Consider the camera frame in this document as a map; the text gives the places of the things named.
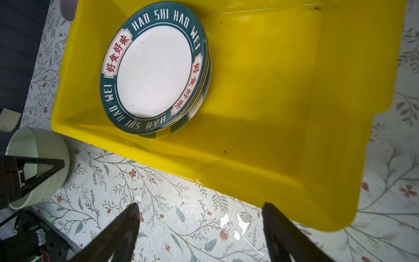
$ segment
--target red chinese characters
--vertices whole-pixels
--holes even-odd
[[[119,40],[121,43],[123,43],[124,45],[126,45],[129,41],[129,39],[127,39],[126,36],[121,36],[121,39]]]
[[[191,78],[191,82],[189,83],[189,85],[190,86],[193,85],[195,83],[195,81],[196,81],[196,78],[195,77]]]
[[[122,51],[122,47],[120,44],[115,43],[115,47],[113,47],[113,49],[115,50],[115,52],[117,52],[118,54],[121,54]]]
[[[112,62],[116,62],[116,59],[117,59],[119,56],[117,56],[117,57],[116,57],[116,56],[115,56],[115,53],[113,53],[113,54],[112,54],[112,55],[110,55],[109,57],[111,58],[111,61],[112,61]]]
[[[179,102],[175,105],[175,108],[176,108],[176,109],[181,108],[182,104],[183,104],[183,100],[180,100],[180,101],[179,101]]]
[[[199,71],[199,63],[197,63],[196,65],[194,65],[194,73]]]
[[[186,92],[185,92],[185,94],[184,94],[184,97],[185,97],[186,99],[188,99],[188,97],[189,97],[190,93],[191,93],[191,89],[190,89],[190,88],[186,89]]]
[[[106,70],[108,70],[109,72],[115,72],[114,69],[115,69],[114,65],[106,64]]]

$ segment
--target red flower print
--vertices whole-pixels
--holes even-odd
[[[228,234],[225,232],[225,230],[220,232],[220,237],[222,240],[227,240],[228,239]]]
[[[129,172],[129,175],[134,178],[137,174],[137,171],[135,171],[134,169],[132,169],[132,171]]]
[[[365,191],[369,191],[370,190],[370,187],[368,186],[368,184],[367,183],[365,183],[365,182],[362,182],[362,189],[364,189]]]
[[[407,184],[406,185],[406,188],[404,188],[404,187],[401,187],[401,188],[399,188],[398,190],[400,191],[400,192],[403,192],[404,194],[404,196],[406,197],[406,198],[409,198],[410,196],[417,196],[418,195],[418,193],[417,192],[415,192],[415,191],[412,191],[412,189],[413,189],[413,186],[412,185],[409,185],[409,184]]]

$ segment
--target yellow bin bottom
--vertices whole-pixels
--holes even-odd
[[[103,56],[144,0],[79,0],[54,131],[334,231],[356,213],[372,116],[391,103],[405,2],[182,1],[212,52],[195,117],[161,139],[124,133],[99,96]]]

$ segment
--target black cable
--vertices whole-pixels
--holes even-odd
[[[20,210],[16,211],[13,215],[11,215],[10,217],[6,218],[2,223],[0,223],[0,228],[2,226],[4,226],[7,222],[9,222],[10,220],[14,219],[15,216],[17,216],[19,214]]]

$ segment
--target leaf pattern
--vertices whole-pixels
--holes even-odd
[[[357,216],[331,233],[295,223],[336,261],[419,262],[412,245],[419,243],[418,9],[418,1],[408,0],[393,105],[372,120]],[[52,0],[21,126],[51,128],[69,28]],[[69,137],[65,142],[70,175],[34,208],[75,243],[86,247],[135,201],[141,223],[134,262],[269,262],[260,208]],[[221,228],[225,214],[230,221]],[[250,223],[240,240],[233,237],[241,232],[237,215]]]

